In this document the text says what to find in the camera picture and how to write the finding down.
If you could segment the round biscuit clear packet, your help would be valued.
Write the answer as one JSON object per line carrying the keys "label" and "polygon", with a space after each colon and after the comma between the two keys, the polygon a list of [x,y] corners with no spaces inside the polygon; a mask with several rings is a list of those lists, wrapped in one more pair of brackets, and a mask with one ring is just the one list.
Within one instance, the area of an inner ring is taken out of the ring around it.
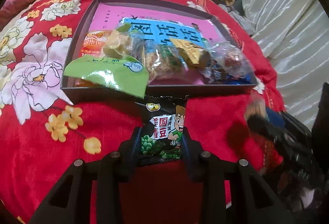
{"label": "round biscuit clear packet", "polygon": [[268,120],[268,114],[266,112],[265,101],[256,93],[250,95],[249,103],[244,113],[244,118],[247,121],[251,116],[260,116]]}

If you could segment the black green pea packet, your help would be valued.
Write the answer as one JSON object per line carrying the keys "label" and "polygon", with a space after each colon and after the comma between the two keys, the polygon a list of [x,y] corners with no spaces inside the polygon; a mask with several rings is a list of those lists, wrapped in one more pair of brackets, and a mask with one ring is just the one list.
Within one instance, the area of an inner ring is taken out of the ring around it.
{"label": "black green pea packet", "polygon": [[139,166],[182,158],[186,103],[186,99],[173,97],[146,97],[143,101],[135,102],[143,122],[137,147]]}

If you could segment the blue Oreo packet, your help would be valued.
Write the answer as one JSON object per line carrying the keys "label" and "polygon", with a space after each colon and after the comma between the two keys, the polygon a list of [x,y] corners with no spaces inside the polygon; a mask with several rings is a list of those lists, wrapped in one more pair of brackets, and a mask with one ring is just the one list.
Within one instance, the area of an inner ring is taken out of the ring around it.
{"label": "blue Oreo packet", "polygon": [[200,69],[199,72],[204,78],[205,84],[228,84],[228,85],[251,85],[250,76],[244,78],[235,78],[231,74],[228,74],[222,66],[211,65]]}

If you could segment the clear bag red candy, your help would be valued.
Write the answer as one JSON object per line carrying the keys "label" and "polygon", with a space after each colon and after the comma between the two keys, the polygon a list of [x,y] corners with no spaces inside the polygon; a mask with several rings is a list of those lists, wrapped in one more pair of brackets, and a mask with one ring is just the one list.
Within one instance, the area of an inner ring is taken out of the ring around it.
{"label": "clear bag red candy", "polygon": [[216,62],[223,67],[227,74],[235,78],[245,78],[254,72],[251,63],[238,47],[228,43],[218,43],[211,49]]}

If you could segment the green snack bag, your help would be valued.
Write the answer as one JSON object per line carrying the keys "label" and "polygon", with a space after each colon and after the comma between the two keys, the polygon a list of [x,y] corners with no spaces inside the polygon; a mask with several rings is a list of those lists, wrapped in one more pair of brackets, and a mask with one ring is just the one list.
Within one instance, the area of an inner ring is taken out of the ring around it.
{"label": "green snack bag", "polygon": [[149,73],[130,55],[123,58],[83,55],[71,61],[64,76],[86,80],[137,98],[145,96]]}

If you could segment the gold cake snack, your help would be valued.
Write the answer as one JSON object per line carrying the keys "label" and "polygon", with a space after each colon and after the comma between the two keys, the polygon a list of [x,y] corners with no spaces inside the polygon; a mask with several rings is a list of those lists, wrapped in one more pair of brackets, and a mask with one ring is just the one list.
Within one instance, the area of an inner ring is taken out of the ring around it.
{"label": "gold cake snack", "polygon": [[170,41],[189,67],[205,68],[211,60],[210,53],[201,46],[184,39],[170,38]]}

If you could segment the orange snack packet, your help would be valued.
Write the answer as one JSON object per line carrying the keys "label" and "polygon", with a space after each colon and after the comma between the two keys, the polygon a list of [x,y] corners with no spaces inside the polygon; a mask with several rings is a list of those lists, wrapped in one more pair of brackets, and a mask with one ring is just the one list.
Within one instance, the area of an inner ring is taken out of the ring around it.
{"label": "orange snack packet", "polygon": [[111,30],[96,30],[88,32],[82,42],[78,57],[82,57],[84,55],[100,57],[102,55],[103,46],[110,37],[111,33]]}

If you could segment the clear small snack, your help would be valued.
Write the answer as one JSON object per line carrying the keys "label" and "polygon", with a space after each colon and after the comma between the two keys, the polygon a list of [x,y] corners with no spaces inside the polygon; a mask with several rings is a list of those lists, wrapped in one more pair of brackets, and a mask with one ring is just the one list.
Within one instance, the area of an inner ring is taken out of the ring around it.
{"label": "clear small snack", "polygon": [[132,29],[130,23],[124,23],[111,31],[102,46],[101,57],[123,59],[126,55],[140,59],[144,46],[144,34]]}

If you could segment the nut bar clear wrapper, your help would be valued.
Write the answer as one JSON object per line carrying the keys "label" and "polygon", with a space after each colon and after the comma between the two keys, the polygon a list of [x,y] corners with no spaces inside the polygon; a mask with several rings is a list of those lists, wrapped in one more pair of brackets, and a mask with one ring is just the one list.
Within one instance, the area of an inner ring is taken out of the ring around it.
{"label": "nut bar clear wrapper", "polygon": [[189,71],[175,46],[158,44],[153,40],[145,41],[141,60],[149,73],[148,83],[154,80],[181,78]]}

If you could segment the grey blue cloth pile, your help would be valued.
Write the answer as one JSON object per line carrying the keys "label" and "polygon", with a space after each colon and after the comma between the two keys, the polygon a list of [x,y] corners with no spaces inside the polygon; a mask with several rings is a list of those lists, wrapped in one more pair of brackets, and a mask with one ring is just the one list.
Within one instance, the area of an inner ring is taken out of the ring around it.
{"label": "grey blue cloth pile", "polygon": [[249,36],[252,36],[255,32],[255,24],[242,16],[233,6],[226,6],[224,4],[219,5],[224,11],[226,11],[238,24],[247,32]]}

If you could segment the white satin curtain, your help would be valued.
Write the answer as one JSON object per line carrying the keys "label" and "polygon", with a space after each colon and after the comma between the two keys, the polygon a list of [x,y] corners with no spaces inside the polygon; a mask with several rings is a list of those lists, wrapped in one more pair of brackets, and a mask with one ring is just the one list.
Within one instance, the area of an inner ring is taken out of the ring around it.
{"label": "white satin curtain", "polygon": [[318,0],[243,0],[253,40],[277,72],[285,108],[312,128],[328,82],[328,16]]}

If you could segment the dark shallow tray box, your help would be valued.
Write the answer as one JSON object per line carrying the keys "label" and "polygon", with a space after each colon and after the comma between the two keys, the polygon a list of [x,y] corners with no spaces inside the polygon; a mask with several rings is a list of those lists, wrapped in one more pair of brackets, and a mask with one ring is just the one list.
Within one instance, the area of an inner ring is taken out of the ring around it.
{"label": "dark shallow tray box", "polygon": [[227,95],[255,86],[251,63],[214,16],[162,0],[93,0],[61,82],[75,102]]}

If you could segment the pink and blue book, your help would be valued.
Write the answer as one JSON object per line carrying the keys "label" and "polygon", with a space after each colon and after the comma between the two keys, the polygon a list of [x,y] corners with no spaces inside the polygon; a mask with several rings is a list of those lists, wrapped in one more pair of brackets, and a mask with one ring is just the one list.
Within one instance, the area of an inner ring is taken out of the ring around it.
{"label": "pink and blue book", "polygon": [[[130,23],[132,29],[144,34],[144,42],[153,40],[158,44],[174,46],[170,38],[188,40],[206,49],[206,43],[223,42],[224,37],[208,20],[186,17],[159,10],[137,7],[111,6],[99,3],[88,32],[96,30],[114,30],[124,23]],[[197,68],[189,67],[181,78],[154,80],[148,86],[165,83],[168,86],[203,86],[203,76]]]}

